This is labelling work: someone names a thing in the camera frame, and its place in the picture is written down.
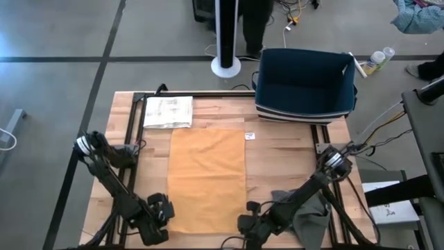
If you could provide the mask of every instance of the blue jacket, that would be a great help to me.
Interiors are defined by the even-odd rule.
[[[393,0],[399,15],[391,22],[405,34],[430,34],[444,28],[444,10],[438,6],[421,8],[413,0]]]

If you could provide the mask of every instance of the gray cloth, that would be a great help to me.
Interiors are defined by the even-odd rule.
[[[295,190],[285,192],[282,190],[271,191],[274,201],[279,201],[290,195]],[[321,249],[325,229],[330,222],[332,209],[321,193],[316,193],[308,199],[293,218],[289,230],[293,231],[306,250]]]

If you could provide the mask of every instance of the navy blue bin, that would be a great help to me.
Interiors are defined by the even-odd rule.
[[[355,108],[355,60],[348,54],[266,49],[256,73],[261,118],[329,124]]]

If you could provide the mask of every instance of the gray floor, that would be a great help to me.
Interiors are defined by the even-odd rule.
[[[2,1],[0,56],[100,56],[118,4],[118,0]],[[287,45],[357,55],[385,46],[402,55],[442,52],[443,32],[403,35],[390,25],[396,11],[392,1],[324,0],[322,8],[304,10],[299,25],[287,33]],[[267,28],[264,44],[282,47],[286,21],[281,7],[275,7],[273,16],[275,22]],[[237,53],[245,54],[241,26],[238,32]],[[191,0],[128,0],[112,56],[201,56],[214,43],[214,36],[194,22]],[[348,118],[354,138],[398,101],[401,92],[426,84],[404,72],[409,63],[421,62],[393,61],[367,79],[357,74],[359,101]],[[13,108],[28,113],[17,135],[17,148],[0,169],[0,249],[41,248],[98,66],[0,63],[0,127]],[[105,130],[115,91],[154,90],[161,83],[172,90],[229,90],[236,84],[249,84],[257,66],[257,62],[243,62],[236,78],[222,80],[213,75],[208,62],[109,63],[89,129]],[[401,119],[381,130],[375,141],[408,127],[408,121]],[[409,177],[425,173],[411,134],[378,150],[371,159],[388,169],[405,169]],[[376,167],[361,160],[359,165]],[[79,165],[57,248],[78,242],[91,186],[92,177]],[[384,231],[383,242],[406,247],[412,237]]]

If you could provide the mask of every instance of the wooden tabletop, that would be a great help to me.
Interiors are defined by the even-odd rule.
[[[116,92],[112,102],[105,136],[110,144],[123,144],[133,92]],[[271,190],[291,190],[300,187],[314,172],[315,151],[310,125],[285,122],[267,122],[257,117],[255,100],[252,97],[196,97],[193,100],[193,128],[241,128],[254,132],[256,139],[246,141],[246,171],[248,200],[264,202],[271,200]],[[328,125],[332,143],[350,140],[344,118]],[[141,150],[135,182],[135,193],[145,198],[161,192],[167,194],[167,173],[171,129],[145,129],[143,139],[147,145]],[[322,141],[321,130],[318,130]],[[350,179],[365,203],[361,179],[354,158]],[[347,181],[341,182],[345,210],[357,227],[375,242],[372,224],[359,205],[358,199]],[[112,197],[94,179],[87,215],[80,244],[91,239],[111,211]],[[343,242],[339,219],[334,212],[339,242]],[[169,240],[159,245],[146,247],[140,236],[127,236],[126,248],[219,248],[228,234],[192,235],[169,232]],[[241,247],[241,240],[231,240],[226,247]],[[323,247],[331,247],[326,231]],[[264,248],[302,248],[297,238],[284,232],[272,235]]]

